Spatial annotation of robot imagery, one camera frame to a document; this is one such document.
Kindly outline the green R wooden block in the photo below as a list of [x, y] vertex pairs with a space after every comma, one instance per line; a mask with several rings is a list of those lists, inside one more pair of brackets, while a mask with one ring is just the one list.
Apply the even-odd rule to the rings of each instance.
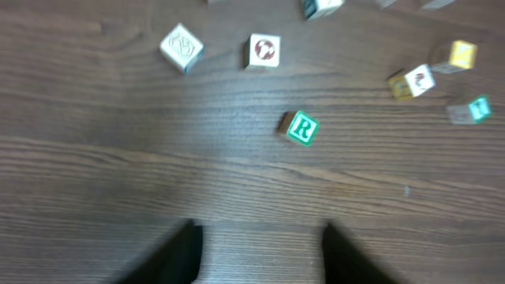
[[297, 144], [310, 146], [320, 128], [320, 122], [303, 110], [286, 112], [277, 132]]

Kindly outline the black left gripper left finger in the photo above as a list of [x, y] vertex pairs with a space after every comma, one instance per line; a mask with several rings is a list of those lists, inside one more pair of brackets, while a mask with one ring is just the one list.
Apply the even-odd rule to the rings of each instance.
[[117, 284], [192, 284], [200, 273], [204, 227], [189, 219]]

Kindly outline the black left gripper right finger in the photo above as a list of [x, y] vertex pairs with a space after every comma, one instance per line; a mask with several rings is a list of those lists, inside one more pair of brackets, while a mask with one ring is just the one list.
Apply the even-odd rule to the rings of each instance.
[[401, 284], [408, 281], [397, 271], [388, 270], [336, 224], [326, 221], [320, 247], [326, 284]]

